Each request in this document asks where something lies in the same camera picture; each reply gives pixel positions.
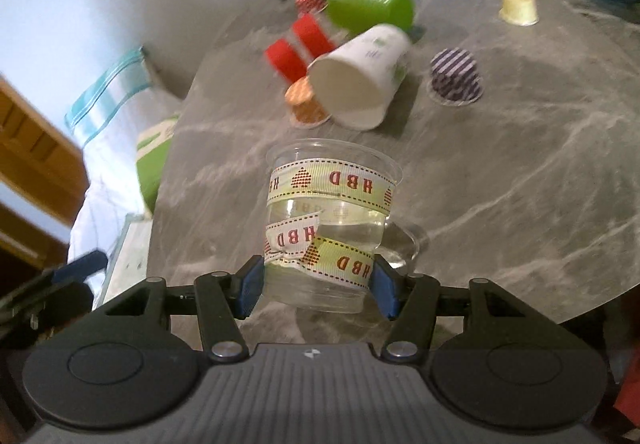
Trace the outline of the clear cup with HBD ribbon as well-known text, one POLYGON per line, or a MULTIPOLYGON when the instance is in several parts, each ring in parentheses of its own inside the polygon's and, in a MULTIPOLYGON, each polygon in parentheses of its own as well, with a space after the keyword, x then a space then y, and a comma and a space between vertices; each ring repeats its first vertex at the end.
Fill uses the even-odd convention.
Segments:
POLYGON ((400 166, 372 148, 320 138, 274 148, 268 161, 265 296, 361 312, 400 166))

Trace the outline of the white paper cup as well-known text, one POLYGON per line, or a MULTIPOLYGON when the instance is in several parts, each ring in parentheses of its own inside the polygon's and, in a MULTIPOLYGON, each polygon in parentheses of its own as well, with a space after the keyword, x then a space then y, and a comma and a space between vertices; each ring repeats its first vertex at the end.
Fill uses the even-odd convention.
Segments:
POLYGON ((372 26, 311 63, 314 97, 335 122, 356 131, 375 129, 405 80, 410 48, 397 26, 372 26))

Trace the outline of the clear cup with red bands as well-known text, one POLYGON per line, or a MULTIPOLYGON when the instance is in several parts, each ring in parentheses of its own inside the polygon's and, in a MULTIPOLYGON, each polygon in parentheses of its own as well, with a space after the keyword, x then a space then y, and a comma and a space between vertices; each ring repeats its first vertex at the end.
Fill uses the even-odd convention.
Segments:
POLYGON ((323 12, 307 12, 268 45, 264 57, 280 78, 293 84, 307 75, 314 60, 333 52, 343 38, 343 32, 323 12))

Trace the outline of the green plastic cup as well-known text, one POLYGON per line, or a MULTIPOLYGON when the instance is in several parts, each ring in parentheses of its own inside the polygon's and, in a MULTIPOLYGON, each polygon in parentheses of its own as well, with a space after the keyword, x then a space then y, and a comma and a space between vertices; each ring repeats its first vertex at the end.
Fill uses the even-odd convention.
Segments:
POLYGON ((408 31, 413 26, 413 0, 326 0, 326 12, 339 28, 360 34, 378 24, 408 31))

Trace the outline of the orange dotted cupcake liner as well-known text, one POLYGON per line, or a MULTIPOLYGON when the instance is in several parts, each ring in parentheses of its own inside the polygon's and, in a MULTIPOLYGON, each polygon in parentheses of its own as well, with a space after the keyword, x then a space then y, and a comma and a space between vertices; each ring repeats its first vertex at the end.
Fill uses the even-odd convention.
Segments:
POLYGON ((312 129, 329 120, 330 115, 314 96, 308 76, 293 83, 284 94, 290 121, 298 129, 312 129))

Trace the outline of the purple dotted cupcake liner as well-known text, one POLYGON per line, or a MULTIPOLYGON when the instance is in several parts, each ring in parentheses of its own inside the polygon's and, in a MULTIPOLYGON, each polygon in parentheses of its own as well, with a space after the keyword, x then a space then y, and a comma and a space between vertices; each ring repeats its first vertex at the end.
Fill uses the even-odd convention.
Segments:
POLYGON ((432 97, 444 106, 466 106, 480 100, 483 82, 475 57, 463 48, 446 48, 431 60, 432 97))

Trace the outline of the teal checkered cloth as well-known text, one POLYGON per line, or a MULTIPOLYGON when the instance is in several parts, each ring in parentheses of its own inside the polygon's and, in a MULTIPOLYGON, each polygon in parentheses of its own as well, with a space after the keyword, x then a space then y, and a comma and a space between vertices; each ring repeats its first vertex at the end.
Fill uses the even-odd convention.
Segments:
POLYGON ((151 86, 152 76, 145 63, 144 49, 134 48, 76 99, 66 112, 65 124, 77 144, 84 148, 130 98, 151 86))

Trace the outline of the red dotted cupcake liner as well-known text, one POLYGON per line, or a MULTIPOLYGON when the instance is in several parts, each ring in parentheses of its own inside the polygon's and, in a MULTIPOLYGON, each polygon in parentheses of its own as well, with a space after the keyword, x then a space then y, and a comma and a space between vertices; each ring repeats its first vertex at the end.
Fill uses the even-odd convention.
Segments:
POLYGON ((300 16, 321 12, 326 9, 326 0, 295 0, 295 6, 300 16))

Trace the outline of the yellow cupcake liner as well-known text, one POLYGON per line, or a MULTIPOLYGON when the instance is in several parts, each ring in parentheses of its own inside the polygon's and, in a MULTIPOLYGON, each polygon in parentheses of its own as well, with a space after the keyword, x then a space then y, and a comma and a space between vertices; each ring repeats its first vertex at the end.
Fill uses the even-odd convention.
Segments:
POLYGON ((539 20, 536 0, 502 0, 499 17, 514 26, 533 26, 539 20))

